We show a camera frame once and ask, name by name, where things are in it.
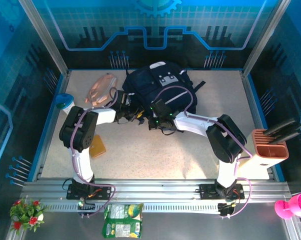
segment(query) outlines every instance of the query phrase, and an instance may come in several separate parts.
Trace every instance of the blue lid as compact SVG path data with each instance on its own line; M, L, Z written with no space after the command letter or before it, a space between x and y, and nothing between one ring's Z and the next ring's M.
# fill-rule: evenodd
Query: blue lid
M65 109L74 101L74 97L67 93L60 93L55 98L56 107L59 109Z

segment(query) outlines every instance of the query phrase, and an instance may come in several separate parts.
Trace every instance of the glass panel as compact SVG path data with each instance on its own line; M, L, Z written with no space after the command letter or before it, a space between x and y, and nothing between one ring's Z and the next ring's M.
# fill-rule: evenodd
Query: glass panel
M32 165L59 77L19 2L0 1L0 239L6 237L9 210ZM12 161L19 156L28 162Z
M301 121L301 1L292 0L251 71L269 127ZM301 192L301 135L287 142L281 168L293 193Z
M277 0L35 0L71 69L242 68Z

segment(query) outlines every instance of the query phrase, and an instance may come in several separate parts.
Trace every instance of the speckled white tabletop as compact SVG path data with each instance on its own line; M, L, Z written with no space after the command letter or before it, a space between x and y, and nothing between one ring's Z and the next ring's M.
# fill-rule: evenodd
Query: speckled white tabletop
M98 78L112 73L118 78L117 88L125 80L124 70L76 70L71 72L66 93L74 96L80 107L86 94ZM254 129L239 71L188 71L194 86L202 80L206 84L196 93L197 114L206 117L229 115L247 137ZM41 174L42 178L70 178L73 176L71 157L59 140L66 114L60 112ZM207 138L191 132L177 132L165 136L160 130L148 130L145 122L96 126L106 153L91 159L96 178L120 179L214 179L218 176L218 159ZM267 179L267 171L252 179Z

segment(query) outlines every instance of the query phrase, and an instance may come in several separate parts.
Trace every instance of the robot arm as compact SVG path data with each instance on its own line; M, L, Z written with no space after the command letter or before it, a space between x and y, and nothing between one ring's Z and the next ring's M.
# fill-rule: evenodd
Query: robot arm
M73 147L76 154L76 168L86 182L94 181L89 146L92 143L96 125L112 123L121 117L128 120L134 119L133 116L138 112L137 108L131 105L124 92L120 92L119 96L118 102L112 107L114 109L102 108L88 112L75 134ZM153 106L154 114L158 116L153 122L162 125L171 124L179 131L189 131L208 138L215 155L219 159L219 173L215 180L215 190L222 198L226 198L236 185L236 176L234 175L236 158L243 150L220 125L223 125L244 145L246 139L242 132L228 115L208 118L185 112L172 114L167 106L162 105L165 109L160 109L158 106L161 106L158 102ZM63 141L64 146L68 149L70 148L70 140L75 125L83 113L82 108L73 107L60 130L59 139ZM74 175L73 179L79 184L85 184L77 174Z

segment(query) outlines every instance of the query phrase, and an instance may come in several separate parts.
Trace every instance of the black backpack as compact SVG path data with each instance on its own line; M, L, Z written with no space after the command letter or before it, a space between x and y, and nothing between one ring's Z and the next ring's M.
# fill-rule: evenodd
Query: black backpack
M193 88L193 82L187 75L187 71L176 63L159 61L139 68L130 74L126 70L126 75L122 88L129 93L132 102L144 108L142 117L148 118L153 115L151 103L160 91L170 86L185 87L191 92L193 102L187 111L191 114L196 113L197 97L195 93L205 82L202 81ZM191 96L184 89L177 87L165 90L158 99L162 99L173 112L183 111L191 102Z

